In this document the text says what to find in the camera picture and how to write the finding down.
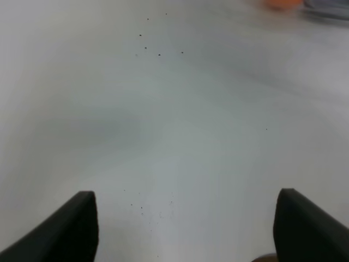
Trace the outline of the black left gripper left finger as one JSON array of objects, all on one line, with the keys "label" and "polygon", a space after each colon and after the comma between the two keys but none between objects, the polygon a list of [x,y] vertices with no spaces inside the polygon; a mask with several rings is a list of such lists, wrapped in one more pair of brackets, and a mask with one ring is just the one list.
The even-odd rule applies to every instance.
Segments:
[{"label": "black left gripper left finger", "polygon": [[94,261],[99,244],[95,193],[81,191],[17,242],[1,261]]}]

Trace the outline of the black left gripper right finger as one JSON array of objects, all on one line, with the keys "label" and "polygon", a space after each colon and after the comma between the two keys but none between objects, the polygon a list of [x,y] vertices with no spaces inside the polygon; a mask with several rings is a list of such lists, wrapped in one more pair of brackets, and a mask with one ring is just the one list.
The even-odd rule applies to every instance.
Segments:
[{"label": "black left gripper right finger", "polygon": [[348,261],[348,228],[295,189],[278,195],[273,238],[279,261]]}]

